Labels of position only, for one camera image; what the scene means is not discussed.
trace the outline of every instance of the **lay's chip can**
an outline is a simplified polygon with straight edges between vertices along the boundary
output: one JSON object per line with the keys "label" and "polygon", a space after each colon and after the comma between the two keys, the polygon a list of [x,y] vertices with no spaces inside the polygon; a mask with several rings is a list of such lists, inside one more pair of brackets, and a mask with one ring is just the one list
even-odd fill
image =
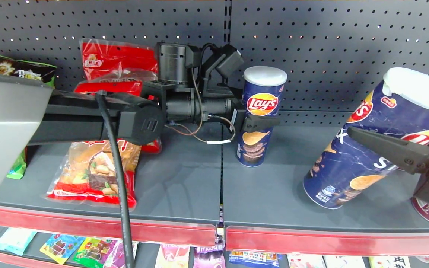
{"label": "lay's chip can", "polygon": [[[287,74],[278,68],[253,66],[245,70],[244,78],[242,102],[246,108],[246,115],[275,117],[280,107],[280,97]],[[248,167],[261,165],[272,132],[273,127],[270,127],[251,133],[241,131],[238,134],[236,157],[242,165]]]}
{"label": "lay's chip can", "polygon": [[429,144],[429,76],[407,68],[391,68],[347,119],[303,180],[305,192],[325,208],[341,207],[398,169],[351,139],[348,127]]}

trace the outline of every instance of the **black cable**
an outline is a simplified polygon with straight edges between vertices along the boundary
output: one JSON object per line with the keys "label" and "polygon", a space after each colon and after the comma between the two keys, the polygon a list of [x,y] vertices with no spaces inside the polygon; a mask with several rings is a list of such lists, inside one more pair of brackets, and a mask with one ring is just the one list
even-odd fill
{"label": "black cable", "polygon": [[119,146],[114,134],[114,127],[110,119],[109,110],[105,105],[104,93],[97,92],[95,100],[99,105],[99,110],[104,118],[107,134],[109,135],[110,147],[112,148],[112,156],[114,156],[114,166],[117,175],[117,185],[119,188],[119,201],[120,201],[120,216],[122,223],[122,241],[124,243],[124,255],[126,268],[134,268],[135,263],[133,260],[133,247],[131,243],[131,229],[130,229],[130,216],[127,203],[127,189],[125,186],[124,168],[122,167],[122,160],[120,158]]}
{"label": "black cable", "polygon": [[[213,47],[214,45],[215,44],[213,44],[213,43],[206,43],[206,44],[203,45],[203,47],[201,47],[201,66],[203,66],[202,63],[203,63],[203,54],[204,54],[204,51],[207,48],[209,48],[209,47]],[[200,82],[199,80],[202,79],[202,77],[201,77],[201,66],[198,67],[198,76],[196,78],[196,80],[198,81],[198,83]]]}

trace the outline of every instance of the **white lid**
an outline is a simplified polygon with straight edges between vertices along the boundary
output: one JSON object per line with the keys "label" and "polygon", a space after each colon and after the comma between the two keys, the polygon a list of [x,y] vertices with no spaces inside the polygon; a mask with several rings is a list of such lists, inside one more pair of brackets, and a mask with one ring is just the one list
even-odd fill
{"label": "white lid", "polygon": [[383,94],[399,94],[408,101],[429,110],[429,75],[408,68],[390,68],[385,75]]}
{"label": "white lid", "polygon": [[279,86],[286,82],[287,73],[269,66],[252,66],[245,70],[244,78],[258,86]]}

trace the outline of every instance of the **red shelf edge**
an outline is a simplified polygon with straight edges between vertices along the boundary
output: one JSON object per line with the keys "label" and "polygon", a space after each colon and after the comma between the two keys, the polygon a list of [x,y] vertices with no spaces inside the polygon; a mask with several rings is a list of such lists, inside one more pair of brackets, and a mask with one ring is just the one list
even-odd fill
{"label": "red shelf edge", "polygon": [[429,255],[429,233],[347,233],[230,226],[227,251],[342,256]]}
{"label": "red shelf edge", "polygon": [[0,253],[0,262],[26,267],[26,268],[61,268],[61,265],[58,263],[51,263],[45,261],[38,261],[35,259],[24,258],[22,256],[14,256],[10,254]]}
{"label": "red shelf edge", "polygon": [[[45,233],[121,239],[116,218],[50,213],[0,206],[0,226],[34,229]],[[216,227],[166,221],[131,220],[132,239],[138,242],[214,246]]]}

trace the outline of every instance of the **red snack bag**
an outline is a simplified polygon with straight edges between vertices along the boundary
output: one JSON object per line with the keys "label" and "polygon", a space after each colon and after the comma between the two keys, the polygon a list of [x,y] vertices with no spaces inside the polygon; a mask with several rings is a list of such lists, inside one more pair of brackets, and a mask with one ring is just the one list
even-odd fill
{"label": "red snack bag", "polygon": [[[103,39],[80,39],[80,50],[87,81],[77,85],[76,93],[106,90],[140,96],[142,82],[157,79],[158,62],[149,47]],[[158,138],[142,146],[142,151],[158,154],[162,151],[162,141]]]}
{"label": "red snack bag", "polygon": [[[136,205],[134,187],[135,169],[140,146],[119,139],[118,146],[124,168],[127,202]],[[109,141],[76,142],[69,151],[56,180],[47,192],[54,200],[91,201],[94,205],[119,204],[119,190],[114,159]]]}
{"label": "red snack bag", "polygon": [[100,39],[80,39],[82,65],[87,80],[139,68],[158,73],[158,63],[153,49],[125,42]]}

